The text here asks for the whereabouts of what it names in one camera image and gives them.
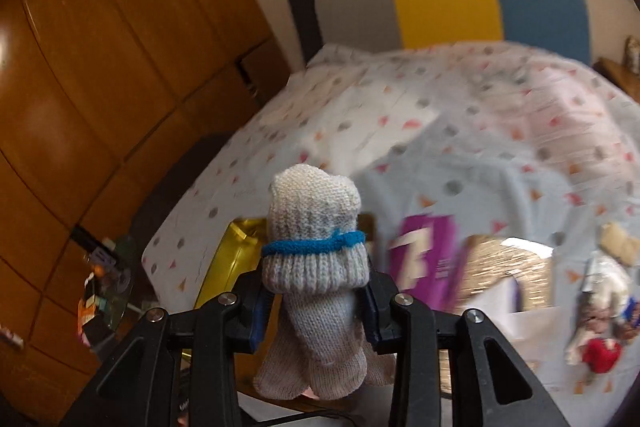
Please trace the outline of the purple tissue carton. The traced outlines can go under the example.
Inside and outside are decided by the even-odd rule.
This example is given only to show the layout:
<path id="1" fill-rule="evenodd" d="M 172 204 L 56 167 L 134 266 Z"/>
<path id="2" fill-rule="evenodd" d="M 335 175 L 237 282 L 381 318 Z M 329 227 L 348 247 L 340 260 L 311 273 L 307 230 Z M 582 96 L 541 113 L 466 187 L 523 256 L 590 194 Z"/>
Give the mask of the purple tissue carton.
<path id="1" fill-rule="evenodd" d="M 401 293 L 446 311 L 456 281 L 458 246 L 454 217 L 409 216 L 390 244 L 388 273 Z"/>

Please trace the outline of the packages on desk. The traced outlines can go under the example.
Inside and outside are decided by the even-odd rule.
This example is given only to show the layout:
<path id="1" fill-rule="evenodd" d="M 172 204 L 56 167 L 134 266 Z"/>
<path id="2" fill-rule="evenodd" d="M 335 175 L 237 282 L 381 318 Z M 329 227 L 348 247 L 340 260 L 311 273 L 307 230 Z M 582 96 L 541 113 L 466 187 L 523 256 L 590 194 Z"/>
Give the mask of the packages on desk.
<path id="1" fill-rule="evenodd" d="M 623 66 L 634 75 L 640 75 L 640 41 L 634 36 L 626 38 Z"/>

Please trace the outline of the red knitted item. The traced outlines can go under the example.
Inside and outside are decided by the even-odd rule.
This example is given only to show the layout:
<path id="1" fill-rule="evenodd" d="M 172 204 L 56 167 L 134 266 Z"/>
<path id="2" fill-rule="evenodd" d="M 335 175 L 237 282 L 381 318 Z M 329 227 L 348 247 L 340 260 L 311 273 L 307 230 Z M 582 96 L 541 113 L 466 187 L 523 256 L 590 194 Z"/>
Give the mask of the red knitted item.
<path id="1" fill-rule="evenodd" d="M 613 338 L 592 338 L 582 350 L 582 361 L 595 374 L 608 373 L 620 359 L 622 345 Z"/>

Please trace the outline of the wooden desk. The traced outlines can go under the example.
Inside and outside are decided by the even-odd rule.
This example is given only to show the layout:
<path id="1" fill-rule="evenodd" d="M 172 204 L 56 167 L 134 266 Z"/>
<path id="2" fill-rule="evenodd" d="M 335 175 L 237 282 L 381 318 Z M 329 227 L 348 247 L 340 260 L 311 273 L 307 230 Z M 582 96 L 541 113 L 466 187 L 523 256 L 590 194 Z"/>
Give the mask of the wooden desk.
<path id="1" fill-rule="evenodd" d="M 634 101 L 640 102 L 640 78 L 638 75 L 634 75 L 623 65 L 608 58 L 599 58 L 593 64 L 593 69 L 608 81 L 611 81 L 614 86 L 624 91 Z"/>

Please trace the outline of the white knitted sock bundle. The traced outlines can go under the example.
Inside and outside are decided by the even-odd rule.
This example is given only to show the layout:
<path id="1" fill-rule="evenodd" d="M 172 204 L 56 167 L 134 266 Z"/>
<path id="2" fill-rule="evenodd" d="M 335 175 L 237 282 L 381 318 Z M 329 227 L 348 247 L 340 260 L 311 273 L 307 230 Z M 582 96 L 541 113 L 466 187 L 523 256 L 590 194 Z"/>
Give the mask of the white knitted sock bundle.
<path id="1" fill-rule="evenodd" d="M 370 280 L 356 185 L 297 164 L 274 177 L 270 195 L 262 283 L 282 303 L 255 389 L 273 400 L 310 391 L 333 401 L 393 384 L 394 357 L 373 351 L 356 314 L 356 291 Z"/>

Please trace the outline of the ornate gold tissue box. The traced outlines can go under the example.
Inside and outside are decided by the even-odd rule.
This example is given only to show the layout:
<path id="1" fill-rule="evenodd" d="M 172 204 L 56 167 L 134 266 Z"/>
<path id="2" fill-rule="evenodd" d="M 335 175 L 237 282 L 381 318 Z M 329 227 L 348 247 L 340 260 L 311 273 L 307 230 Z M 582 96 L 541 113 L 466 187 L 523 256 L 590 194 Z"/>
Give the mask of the ornate gold tissue box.
<path id="1" fill-rule="evenodd" d="M 536 371 L 559 327 L 554 305 L 554 249 L 518 237 L 469 237 L 454 270 L 446 312 L 476 308 Z"/>

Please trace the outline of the yellow metal tin tray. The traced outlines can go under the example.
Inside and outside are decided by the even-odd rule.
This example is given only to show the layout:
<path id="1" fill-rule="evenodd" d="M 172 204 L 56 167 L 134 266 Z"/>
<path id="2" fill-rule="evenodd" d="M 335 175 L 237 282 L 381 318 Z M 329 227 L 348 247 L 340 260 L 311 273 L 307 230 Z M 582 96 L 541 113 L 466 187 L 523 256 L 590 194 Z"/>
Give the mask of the yellow metal tin tray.
<path id="1" fill-rule="evenodd" d="M 262 246 L 269 242 L 266 218 L 236 218 L 222 234 L 212 262 L 204 277 L 195 308 L 223 293 L 239 294 L 234 290 L 238 278 L 260 268 Z M 280 298 L 262 286 L 262 277 L 253 277 L 246 288 L 248 305 L 235 315 L 229 324 L 228 335 L 234 338 L 236 353 L 254 355 L 268 335 L 273 303 Z"/>

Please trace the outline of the grey yellow blue headboard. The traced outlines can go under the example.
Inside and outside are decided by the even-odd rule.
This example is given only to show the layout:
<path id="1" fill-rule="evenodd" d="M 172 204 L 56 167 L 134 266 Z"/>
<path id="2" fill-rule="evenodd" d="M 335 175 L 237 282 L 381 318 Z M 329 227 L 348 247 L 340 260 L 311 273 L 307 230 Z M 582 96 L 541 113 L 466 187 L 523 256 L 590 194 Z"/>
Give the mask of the grey yellow blue headboard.
<path id="1" fill-rule="evenodd" d="M 314 0 L 324 42 L 372 53 L 509 41 L 591 61 L 586 0 Z"/>

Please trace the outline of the patterned plastic table cover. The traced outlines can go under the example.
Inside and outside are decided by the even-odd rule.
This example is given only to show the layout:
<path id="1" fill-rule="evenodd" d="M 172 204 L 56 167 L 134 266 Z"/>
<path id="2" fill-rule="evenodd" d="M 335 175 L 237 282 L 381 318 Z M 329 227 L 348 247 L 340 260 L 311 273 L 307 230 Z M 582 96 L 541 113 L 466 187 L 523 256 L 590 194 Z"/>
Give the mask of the patterned plastic table cover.
<path id="1" fill-rule="evenodd" d="M 639 231 L 639 107 L 589 67 L 513 43 L 371 54 L 326 46 L 229 140 L 146 246 L 160 303 L 190 309 L 228 224 L 262 217 L 268 186 L 304 162 L 348 176 L 378 225 L 450 215 L 460 237 L 524 237 L 555 253 L 560 323 L 536 372 L 574 426 L 606 425 L 639 372 L 567 363 L 582 274 L 608 222 Z"/>

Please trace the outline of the wooden wardrobe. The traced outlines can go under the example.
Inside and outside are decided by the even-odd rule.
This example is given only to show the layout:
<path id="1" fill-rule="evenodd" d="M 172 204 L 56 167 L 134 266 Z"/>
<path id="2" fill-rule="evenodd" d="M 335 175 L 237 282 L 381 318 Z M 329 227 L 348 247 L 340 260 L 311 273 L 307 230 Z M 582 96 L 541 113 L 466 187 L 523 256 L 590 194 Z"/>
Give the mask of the wooden wardrobe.
<path id="1" fill-rule="evenodd" d="M 288 78 L 256 0 L 1 0 L 1 394 L 57 423 L 96 369 L 70 240 L 125 233 L 168 170 Z"/>

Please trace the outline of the silver plastic packet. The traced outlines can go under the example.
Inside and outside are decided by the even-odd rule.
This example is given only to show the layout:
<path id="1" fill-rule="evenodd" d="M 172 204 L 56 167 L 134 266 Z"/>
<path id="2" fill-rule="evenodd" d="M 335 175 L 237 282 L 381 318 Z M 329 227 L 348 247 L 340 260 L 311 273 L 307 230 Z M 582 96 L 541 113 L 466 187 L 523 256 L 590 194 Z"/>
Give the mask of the silver plastic packet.
<path id="1" fill-rule="evenodd" d="M 595 251 L 582 279 L 575 332 L 565 349 L 569 365 L 582 361 L 589 341 L 605 340 L 613 332 L 613 323 L 623 318 L 630 291 L 628 270 L 612 256 Z"/>

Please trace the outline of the beige folded cloth bundle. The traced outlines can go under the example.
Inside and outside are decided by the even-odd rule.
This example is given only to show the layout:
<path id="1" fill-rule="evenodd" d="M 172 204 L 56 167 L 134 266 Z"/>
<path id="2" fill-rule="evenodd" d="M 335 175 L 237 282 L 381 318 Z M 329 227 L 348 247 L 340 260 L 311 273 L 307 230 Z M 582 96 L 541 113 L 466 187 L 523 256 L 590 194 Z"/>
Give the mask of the beige folded cloth bundle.
<path id="1" fill-rule="evenodd" d="M 601 251 L 625 267 L 632 267 L 638 260 L 640 239 L 629 234 L 617 222 L 600 226 L 598 244 Z"/>

